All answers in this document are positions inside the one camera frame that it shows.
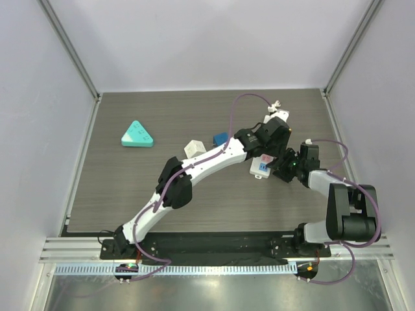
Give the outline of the small pink cube plug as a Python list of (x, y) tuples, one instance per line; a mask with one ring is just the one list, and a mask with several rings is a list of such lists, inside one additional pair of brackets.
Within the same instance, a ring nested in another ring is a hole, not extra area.
[(271, 163), (273, 160), (274, 160), (274, 158), (270, 155), (263, 154), (261, 156), (261, 162), (262, 163), (268, 164), (268, 163)]

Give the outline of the blue cube socket plug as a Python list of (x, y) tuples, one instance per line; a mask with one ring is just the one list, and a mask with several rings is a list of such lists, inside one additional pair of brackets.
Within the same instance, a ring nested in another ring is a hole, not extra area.
[(228, 143), (229, 135), (226, 132), (218, 133), (213, 136), (213, 146), (218, 147)]

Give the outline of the white cube socket plug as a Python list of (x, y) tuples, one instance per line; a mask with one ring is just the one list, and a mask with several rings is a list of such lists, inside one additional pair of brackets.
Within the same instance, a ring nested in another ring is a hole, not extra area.
[(197, 157), (206, 153), (206, 148), (202, 141), (191, 140), (184, 148), (185, 155), (188, 159)]

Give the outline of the teal triangular socket base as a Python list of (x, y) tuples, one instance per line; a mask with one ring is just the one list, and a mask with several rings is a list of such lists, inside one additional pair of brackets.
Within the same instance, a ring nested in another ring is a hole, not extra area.
[(154, 140), (139, 121), (133, 121), (121, 137), (121, 144), (125, 147), (151, 148)]

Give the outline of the white power strip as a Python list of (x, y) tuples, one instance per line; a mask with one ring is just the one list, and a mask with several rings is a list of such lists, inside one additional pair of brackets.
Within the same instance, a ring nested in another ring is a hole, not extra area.
[(267, 179), (271, 173), (271, 168), (267, 168), (267, 164), (261, 162), (261, 156), (252, 159), (250, 173), (256, 179)]

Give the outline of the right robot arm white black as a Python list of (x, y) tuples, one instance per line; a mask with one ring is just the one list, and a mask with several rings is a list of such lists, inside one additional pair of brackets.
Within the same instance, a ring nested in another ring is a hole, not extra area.
[(317, 145), (302, 143), (297, 152), (287, 148), (280, 154), (268, 154), (272, 160), (267, 167), (277, 178), (286, 183), (296, 178), (303, 186), (327, 198), (326, 218), (298, 225), (290, 242), (292, 251), (308, 257), (335, 242), (356, 248), (377, 242), (381, 226), (375, 188), (354, 185), (322, 169), (319, 153)]

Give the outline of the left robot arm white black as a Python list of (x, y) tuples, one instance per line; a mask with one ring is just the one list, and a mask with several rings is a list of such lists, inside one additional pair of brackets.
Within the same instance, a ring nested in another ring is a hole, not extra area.
[(137, 242), (142, 241), (168, 212), (187, 205), (193, 198), (193, 187), (208, 176), (263, 154), (282, 155), (292, 131), (287, 119), (268, 116), (257, 130), (241, 129), (229, 141), (202, 155), (182, 161), (170, 158), (146, 206), (115, 230), (115, 254), (124, 259), (132, 258), (137, 253)]

